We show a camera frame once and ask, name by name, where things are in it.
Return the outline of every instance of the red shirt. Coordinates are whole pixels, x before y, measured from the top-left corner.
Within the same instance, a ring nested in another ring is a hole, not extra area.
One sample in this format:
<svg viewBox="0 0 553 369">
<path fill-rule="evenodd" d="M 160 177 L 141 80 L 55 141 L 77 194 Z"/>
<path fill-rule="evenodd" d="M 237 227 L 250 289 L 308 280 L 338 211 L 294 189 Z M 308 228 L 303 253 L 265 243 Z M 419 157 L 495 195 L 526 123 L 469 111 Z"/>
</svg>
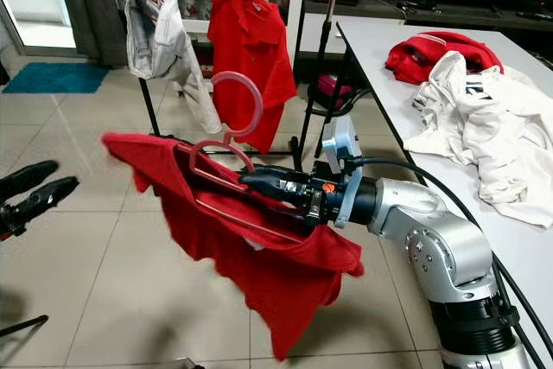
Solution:
<svg viewBox="0 0 553 369">
<path fill-rule="evenodd" d="M 214 72 L 242 73 L 261 92 L 264 112 L 257 129 L 236 141 L 267 153 L 284 103 L 296 95 L 286 49 L 286 27 L 278 6 L 266 0 L 213 0 L 207 36 L 215 46 Z M 213 102 L 221 122 L 234 130 L 250 123 L 253 99 L 244 86 L 230 81 L 216 85 Z"/>
<path fill-rule="evenodd" d="M 419 85 L 428 81 L 430 71 L 447 51 L 458 51 L 467 60 L 467 69 L 480 72 L 498 65 L 498 57 L 484 43 L 455 32 L 422 32 L 391 49 L 386 68 L 394 72 L 396 80 Z"/>
<path fill-rule="evenodd" d="M 341 274 L 363 274 L 361 247 L 328 226 L 308 236 L 297 219 L 276 212 L 286 209 L 257 193 L 242 194 L 193 174 L 191 146 L 174 139 L 141 134 L 109 133 L 108 150 L 129 163 L 140 192 L 154 185 L 177 244 L 193 259 L 213 258 L 215 269 L 244 292 L 246 305 L 256 310 L 271 331 L 273 353 L 284 359 L 301 337 L 319 305 L 340 293 Z M 198 155 L 198 167 L 238 183 L 238 174 Z M 280 234 L 293 233 L 296 243 L 226 219 L 200 203 Z M 256 251 L 248 238 L 265 248 Z"/>
</svg>

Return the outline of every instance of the doormat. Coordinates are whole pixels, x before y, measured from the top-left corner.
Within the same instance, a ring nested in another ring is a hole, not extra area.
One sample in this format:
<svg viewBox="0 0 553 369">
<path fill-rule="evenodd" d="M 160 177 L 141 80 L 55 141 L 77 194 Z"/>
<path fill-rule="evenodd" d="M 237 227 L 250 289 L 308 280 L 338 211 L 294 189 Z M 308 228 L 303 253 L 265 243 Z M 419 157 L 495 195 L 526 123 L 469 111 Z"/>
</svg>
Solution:
<svg viewBox="0 0 553 369">
<path fill-rule="evenodd" d="M 31 62 L 3 89 L 6 94 L 95 93 L 110 70 L 72 62 Z"/>
</svg>

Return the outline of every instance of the glass door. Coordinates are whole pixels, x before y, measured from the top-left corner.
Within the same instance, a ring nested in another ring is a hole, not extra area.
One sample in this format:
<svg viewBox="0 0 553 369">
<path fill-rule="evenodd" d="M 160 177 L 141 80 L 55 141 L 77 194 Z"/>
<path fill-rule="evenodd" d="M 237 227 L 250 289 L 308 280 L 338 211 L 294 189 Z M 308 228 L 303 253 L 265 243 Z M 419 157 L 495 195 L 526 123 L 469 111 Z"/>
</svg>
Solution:
<svg viewBox="0 0 553 369">
<path fill-rule="evenodd" d="M 76 54 L 64 0 L 1 0 L 0 17 L 20 53 Z"/>
</svg>

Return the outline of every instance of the white cloth pile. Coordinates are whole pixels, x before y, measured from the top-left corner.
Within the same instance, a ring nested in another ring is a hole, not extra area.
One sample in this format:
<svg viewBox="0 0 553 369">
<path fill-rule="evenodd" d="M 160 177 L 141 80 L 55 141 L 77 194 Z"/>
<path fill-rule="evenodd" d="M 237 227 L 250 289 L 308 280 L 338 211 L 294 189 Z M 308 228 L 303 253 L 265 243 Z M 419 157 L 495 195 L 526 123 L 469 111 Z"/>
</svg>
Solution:
<svg viewBox="0 0 553 369">
<path fill-rule="evenodd" d="M 145 80 L 177 82 L 201 127 L 212 134 L 221 130 L 177 0 L 127 0 L 124 13 L 130 71 Z"/>
<path fill-rule="evenodd" d="M 480 198 L 501 214 L 553 225 L 553 99 L 504 66 L 467 74 L 464 57 L 447 52 L 413 105 L 426 126 L 404 142 L 418 153 L 475 164 Z"/>
</svg>

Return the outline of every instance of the orange component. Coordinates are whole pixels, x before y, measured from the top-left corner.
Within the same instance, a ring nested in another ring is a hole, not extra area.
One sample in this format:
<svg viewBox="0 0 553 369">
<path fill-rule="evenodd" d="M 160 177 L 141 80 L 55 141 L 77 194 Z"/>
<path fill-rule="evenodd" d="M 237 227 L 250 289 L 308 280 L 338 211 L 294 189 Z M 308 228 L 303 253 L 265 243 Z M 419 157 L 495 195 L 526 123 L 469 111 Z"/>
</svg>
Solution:
<svg viewBox="0 0 553 369">
<path fill-rule="evenodd" d="M 322 190 L 327 193 L 332 193 L 335 189 L 335 186 L 332 183 L 325 183 L 322 185 Z"/>
</svg>

